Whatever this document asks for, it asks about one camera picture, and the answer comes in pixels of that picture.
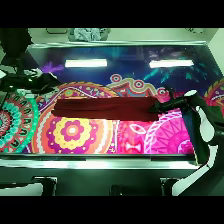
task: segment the maroon cloth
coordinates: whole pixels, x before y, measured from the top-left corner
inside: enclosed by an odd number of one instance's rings
[[[149,112],[156,101],[155,97],[58,99],[52,114],[68,118],[157,121],[158,114]]]

